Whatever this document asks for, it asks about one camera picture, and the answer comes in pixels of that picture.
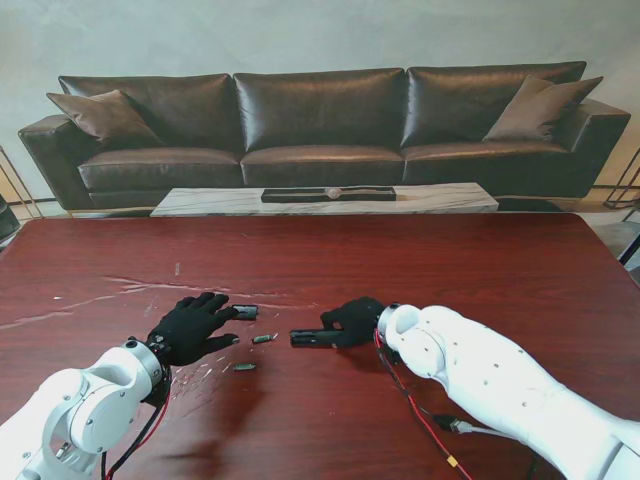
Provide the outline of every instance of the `brown pillow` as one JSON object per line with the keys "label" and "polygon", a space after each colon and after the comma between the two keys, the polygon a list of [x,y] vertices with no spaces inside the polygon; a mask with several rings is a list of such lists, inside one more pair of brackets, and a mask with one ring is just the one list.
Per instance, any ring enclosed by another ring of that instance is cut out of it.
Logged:
{"label": "brown pillow", "polygon": [[86,98],[59,93],[47,97],[105,150],[164,146],[120,90]]}
{"label": "brown pillow", "polygon": [[598,77],[556,85],[529,76],[483,140],[550,142],[558,120],[575,110],[601,81]]}

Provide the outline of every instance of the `red cable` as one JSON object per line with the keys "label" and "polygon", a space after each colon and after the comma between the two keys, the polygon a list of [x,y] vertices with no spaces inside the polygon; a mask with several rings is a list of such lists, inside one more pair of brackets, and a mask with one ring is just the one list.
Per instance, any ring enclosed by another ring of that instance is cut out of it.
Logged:
{"label": "red cable", "polygon": [[[154,433],[156,433],[156,430],[158,429],[158,427],[162,423],[162,419],[164,418],[165,414],[167,413],[167,409],[169,408],[169,399],[170,398],[171,398],[171,388],[169,388],[169,393],[167,394],[167,401],[165,402],[164,406],[162,407],[162,412],[160,413],[160,416],[158,417],[158,420],[156,421],[155,425],[153,426],[153,428],[149,432],[149,435],[147,435],[146,438],[142,442],[140,442],[140,445],[138,445],[136,447],[134,452],[137,452],[140,449],[140,447],[142,447],[142,445],[147,443],[149,441],[149,439],[151,438],[151,436]],[[113,471],[113,468],[111,468],[111,470],[109,470],[109,473],[107,473],[107,476],[106,476],[105,480],[113,480],[113,474],[114,473],[115,472]]]}
{"label": "red cable", "polygon": [[[380,334],[378,332],[378,330],[376,329],[375,331],[375,335],[373,336],[376,347],[378,347],[379,349],[382,348],[382,344],[380,343]],[[444,444],[440,441],[440,439],[438,438],[438,435],[436,435],[436,432],[433,431],[433,429],[431,428],[431,426],[427,423],[427,421],[424,419],[424,417],[422,416],[422,412],[420,411],[420,409],[418,408],[418,405],[416,404],[416,401],[413,399],[413,397],[411,396],[410,393],[408,393],[408,390],[405,388],[404,384],[402,383],[402,380],[400,380],[400,377],[398,377],[398,375],[396,374],[396,378],[398,380],[398,383],[400,384],[400,386],[403,388],[403,390],[405,390],[407,392],[407,399],[409,400],[409,405],[411,406],[411,409],[413,410],[413,413],[415,414],[415,416],[420,420],[420,423],[422,423],[422,425],[424,425],[424,427],[427,429],[427,431],[429,432],[429,434],[431,435],[431,438],[433,438],[433,440],[438,444],[438,446],[440,447],[440,449],[449,457],[453,457],[451,455],[451,453],[449,452],[449,450],[444,446]],[[464,477],[467,480],[473,480],[471,475],[469,475],[469,473],[464,469],[464,467],[460,464],[457,463],[457,465],[454,468],[458,468],[459,471],[464,475]]]}
{"label": "red cable", "polygon": [[151,431],[149,432],[149,435],[147,435],[147,438],[145,438],[142,442],[140,442],[140,445],[138,445],[136,447],[135,451],[138,451],[140,449],[140,447],[142,447],[142,445],[144,445],[145,443],[147,443],[149,441],[149,439],[151,438],[151,435],[156,433],[156,430],[158,429],[158,427],[162,423],[162,419],[164,418],[165,414],[167,413],[167,409],[169,408],[169,397],[170,396],[171,396],[171,390],[169,390],[169,394],[167,395],[167,401],[164,404],[164,407],[162,409],[162,413],[160,414],[160,417],[158,418],[158,421],[153,426],[153,429],[151,429]]}

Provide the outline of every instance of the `black glove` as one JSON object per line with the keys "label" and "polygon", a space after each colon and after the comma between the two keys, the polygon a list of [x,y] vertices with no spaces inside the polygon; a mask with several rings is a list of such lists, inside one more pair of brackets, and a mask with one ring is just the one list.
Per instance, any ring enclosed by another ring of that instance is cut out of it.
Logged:
{"label": "black glove", "polygon": [[341,327],[342,333],[334,343],[336,347],[352,347],[373,340],[373,331],[384,308],[375,298],[362,297],[324,312],[320,319],[325,330],[336,330],[335,324]]}
{"label": "black glove", "polygon": [[204,292],[198,298],[183,298],[151,331],[147,345],[163,363],[183,366],[238,343],[240,339],[232,333],[209,338],[227,320],[238,315],[233,307],[220,310],[227,301],[228,296],[212,292]]}

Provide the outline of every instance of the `marble coffee table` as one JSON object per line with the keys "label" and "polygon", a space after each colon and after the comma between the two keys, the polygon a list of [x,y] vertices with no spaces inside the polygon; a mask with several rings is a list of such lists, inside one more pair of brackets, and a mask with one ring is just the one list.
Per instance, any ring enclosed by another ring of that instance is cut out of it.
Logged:
{"label": "marble coffee table", "polygon": [[203,215],[363,215],[495,212],[498,202],[477,183],[394,187],[394,202],[262,203],[264,188],[174,188],[152,217]]}

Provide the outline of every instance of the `coffee table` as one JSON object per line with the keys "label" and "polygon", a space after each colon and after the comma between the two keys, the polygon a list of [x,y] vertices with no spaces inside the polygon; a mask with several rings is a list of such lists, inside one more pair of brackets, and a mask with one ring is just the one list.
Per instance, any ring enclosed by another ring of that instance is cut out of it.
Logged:
{"label": "coffee table", "polygon": [[[163,425],[118,480],[457,479],[373,345],[289,346],[290,329],[319,328],[321,312],[361,295],[448,305],[589,400],[640,418],[640,292],[571,214],[34,220],[0,272],[0,422],[53,372],[144,337],[183,296],[260,305],[257,323],[225,326],[240,344],[174,370]],[[461,414],[438,384],[398,372],[426,408]],[[531,461],[506,439],[441,437],[477,479],[524,478]]]}
{"label": "coffee table", "polygon": [[262,203],[260,196],[264,188],[174,188],[151,216],[481,213],[498,209],[498,202],[477,183],[398,186],[394,189],[395,202]]}

